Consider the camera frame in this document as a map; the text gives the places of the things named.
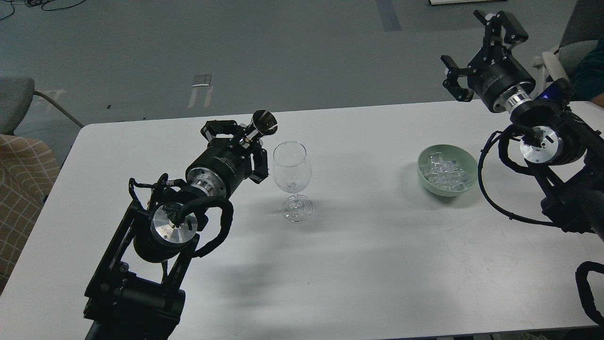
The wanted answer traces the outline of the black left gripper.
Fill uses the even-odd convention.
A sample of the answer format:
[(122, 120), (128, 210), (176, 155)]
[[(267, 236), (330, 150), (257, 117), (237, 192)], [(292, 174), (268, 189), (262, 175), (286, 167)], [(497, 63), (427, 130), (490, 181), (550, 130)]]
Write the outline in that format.
[[(209, 182), (210, 196), (230, 198), (245, 179), (256, 184), (267, 179), (268, 153), (260, 139), (244, 148), (246, 129), (235, 120), (207, 121), (201, 128), (207, 148), (185, 171), (187, 183), (201, 187), (203, 182)], [(218, 139), (220, 134), (232, 138)]]

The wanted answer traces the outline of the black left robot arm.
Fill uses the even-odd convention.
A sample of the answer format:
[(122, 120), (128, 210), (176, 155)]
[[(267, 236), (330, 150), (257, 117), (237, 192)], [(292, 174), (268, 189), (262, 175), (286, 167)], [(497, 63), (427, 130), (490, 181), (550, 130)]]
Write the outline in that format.
[(201, 129), (207, 148), (184, 179), (164, 173), (153, 184), (131, 178), (130, 205), (86, 290), (87, 340), (166, 340), (179, 325), (181, 289), (194, 258), (228, 237), (235, 213), (229, 198), (240, 183), (268, 177), (261, 138), (278, 124), (267, 110), (248, 125), (210, 120)]

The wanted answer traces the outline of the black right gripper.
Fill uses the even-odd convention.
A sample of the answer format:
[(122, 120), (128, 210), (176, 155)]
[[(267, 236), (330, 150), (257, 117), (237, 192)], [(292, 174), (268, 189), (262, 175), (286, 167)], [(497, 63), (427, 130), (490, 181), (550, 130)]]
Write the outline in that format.
[[(510, 55), (513, 48), (526, 42), (529, 36), (510, 12), (486, 13), (475, 10), (474, 16), (485, 27), (479, 55), (466, 68), (460, 68), (451, 56), (440, 56), (447, 69), (443, 86), (458, 102), (472, 101), (475, 93), (490, 112), (500, 113), (505, 111), (500, 103), (505, 91), (520, 86), (530, 94), (537, 85), (529, 72)], [(461, 86), (460, 77), (467, 78), (469, 88)]]

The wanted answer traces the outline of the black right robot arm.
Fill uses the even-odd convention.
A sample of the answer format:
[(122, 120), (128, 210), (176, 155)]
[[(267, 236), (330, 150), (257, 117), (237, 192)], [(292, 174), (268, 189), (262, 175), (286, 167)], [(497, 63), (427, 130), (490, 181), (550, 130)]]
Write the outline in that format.
[[(510, 220), (552, 226), (563, 232), (591, 233), (603, 237), (604, 144), (572, 112), (571, 84), (555, 80), (537, 98), (537, 82), (513, 57), (512, 49), (528, 39), (516, 17), (506, 11), (474, 11), (485, 34), (474, 58), (459, 67), (442, 55), (447, 72), (443, 86), (456, 101), (470, 102), (477, 95), (492, 113), (507, 112), (511, 124), (493, 132), (481, 149), (478, 185), (486, 201)], [(483, 182), (483, 166), (492, 148), (500, 161), (516, 173), (533, 177), (542, 192), (543, 215), (537, 221), (503, 209), (490, 198)]]

